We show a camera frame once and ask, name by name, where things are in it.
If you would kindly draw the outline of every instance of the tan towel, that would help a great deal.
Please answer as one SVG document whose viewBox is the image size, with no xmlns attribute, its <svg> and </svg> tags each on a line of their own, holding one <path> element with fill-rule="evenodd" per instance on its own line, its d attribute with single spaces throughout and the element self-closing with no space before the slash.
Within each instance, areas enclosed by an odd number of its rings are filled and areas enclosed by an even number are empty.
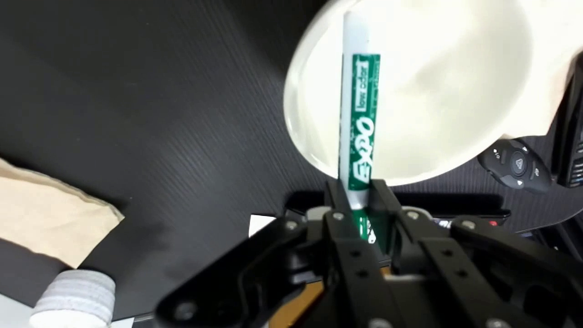
<svg viewBox="0 0 583 328">
<path fill-rule="evenodd" d="M 77 268 L 124 218 L 59 180 L 0 159 L 0 238 Z"/>
</svg>

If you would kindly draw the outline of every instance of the white plate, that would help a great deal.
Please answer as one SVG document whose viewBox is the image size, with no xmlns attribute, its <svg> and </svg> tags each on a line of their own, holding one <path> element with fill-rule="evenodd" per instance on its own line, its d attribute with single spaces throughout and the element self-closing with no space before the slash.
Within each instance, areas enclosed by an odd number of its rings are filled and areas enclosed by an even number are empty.
<svg viewBox="0 0 583 328">
<path fill-rule="evenodd" d="M 504 133 L 528 79 L 532 38 L 516 0 L 335 0 L 305 31 L 284 113 L 300 153 L 338 174 L 342 16 L 387 17 L 373 177 L 390 186 L 445 173 Z"/>
</svg>

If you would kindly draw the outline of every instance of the black table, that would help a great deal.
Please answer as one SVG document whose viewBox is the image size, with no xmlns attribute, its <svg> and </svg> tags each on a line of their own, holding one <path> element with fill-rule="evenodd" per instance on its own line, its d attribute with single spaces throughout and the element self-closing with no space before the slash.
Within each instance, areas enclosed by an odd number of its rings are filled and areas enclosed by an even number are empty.
<svg viewBox="0 0 583 328">
<path fill-rule="evenodd" d="M 117 206 L 85 261 L 115 278 L 115 317 L 148 312 L 324 175 L 295 150 L 282 93 L 324 0 L 5 1 L 0 156 Z M 551 138 L 527 138 L 549 161 Z M 536 196 L 472 160 L 396 191 L 494 193 L 513 231 L 567 219 L 583 189 Z M 34 305 L 64 265 L 0 243 L 0 294 Z"/>
</svg>

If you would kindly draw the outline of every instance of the dark wooden desk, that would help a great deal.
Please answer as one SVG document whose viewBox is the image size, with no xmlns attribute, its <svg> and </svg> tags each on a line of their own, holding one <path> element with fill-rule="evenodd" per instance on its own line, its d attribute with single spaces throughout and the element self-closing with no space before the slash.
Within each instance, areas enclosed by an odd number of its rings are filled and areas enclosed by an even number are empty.
<svg viewBox="0 0 583 328">
<path fill-rule="evenodd" d="M 324 0 L 0 4 L 0 156 L 103 198 L 127 218 L 85 264 L 117 284 L 115 317 L 148 312 L 324 176 L 287 136 L 287 65 Z M 550 138 L 528 139 L 545 159 Z M 497 193 L 518 231 L 583 208 L 497 184 L 475 160 L 398 191 Z M 33 305 L 63 268 L 0 243 L 0 293 Z"/>
</svg>

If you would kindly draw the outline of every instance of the bolt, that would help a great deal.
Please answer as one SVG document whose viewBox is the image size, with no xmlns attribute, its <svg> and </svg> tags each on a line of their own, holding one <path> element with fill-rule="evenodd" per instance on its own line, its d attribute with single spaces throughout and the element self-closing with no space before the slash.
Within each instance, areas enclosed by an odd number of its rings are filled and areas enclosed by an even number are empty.
<svg viewBox="0 0 583 328">
<path fill-rule="evenodd" d="M 411 219 L 417 220 L 417 218 L 419 217 L 419 213 L 417 212 L 407 212 L 407 216 L 410 217 Z"/>
<path fill-rule="evenodd" d="M 174 310 L 174 318 L 178 321 L 187 321 L 196 314 L 196 304 L 194 302 L 182 302 Z"/>
<path fill-rule="evenodd" d="M 489 318 L 486 321 L 487 328 L 512 328 L 506 321 L 498 318 Z"/>
<path fill-rule="evenodd" d="M 288 230 L 293 230 L 297 228 L 297 223 L 295 221 L 287 221 L 286 222 L 286 228 Z"/>
<path fill-rule="evenodd" d="M 385 319 L 376 317 L 368 322 L 368 328 L 393 328 L 393 325 Z"/>
<path fill-rule="evenodd" d="M 468 229 L 471 229 L 471 230 L 476 229 L 476 224 L 473 223 L 472 221 L 463 221 L 462 225 Z"/>
</svg>

